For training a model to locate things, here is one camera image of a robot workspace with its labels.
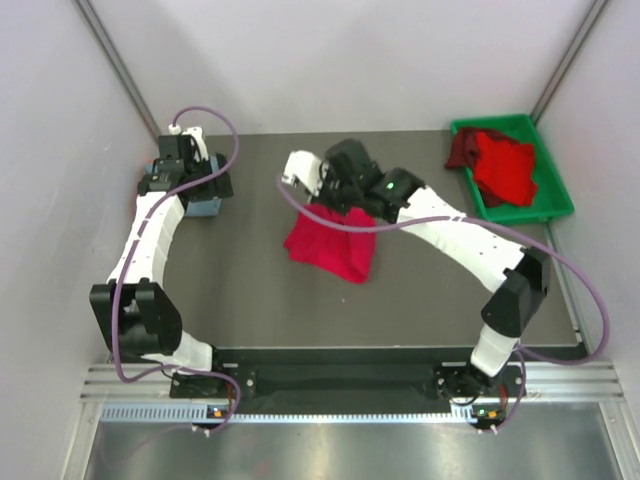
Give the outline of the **crimson red t-shirt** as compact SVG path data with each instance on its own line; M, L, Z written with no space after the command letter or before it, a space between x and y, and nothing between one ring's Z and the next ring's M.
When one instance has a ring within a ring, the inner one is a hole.
M336 230L302 213L298 214L283 244L291 260L318 267L355 284L369 280L376 245L375 233Z

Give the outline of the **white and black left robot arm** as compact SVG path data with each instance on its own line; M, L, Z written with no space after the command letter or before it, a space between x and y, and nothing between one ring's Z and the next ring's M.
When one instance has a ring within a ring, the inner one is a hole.
M178 384L192 382L206 397L227 387L238 400L241 389L219 366L216 348L183 330L162 288L171 243L189 205L181 192L201 182L180 182L169 190L175 177L174 171L151 171L140 181L125 250L108 281L92 286L89 301L122 382L171 370Z

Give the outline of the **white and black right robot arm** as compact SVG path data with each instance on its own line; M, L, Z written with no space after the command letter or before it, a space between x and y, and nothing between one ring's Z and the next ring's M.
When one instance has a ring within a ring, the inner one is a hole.
M474 399L498 389L512 351L547 297L549 256L468 222L413 173L382 171L358 140L330 147L311 171L316 176L312 193L321 204L341 214L357 207L399 226L464 267L490 292L470 359L459 374L443 381L441 391Z

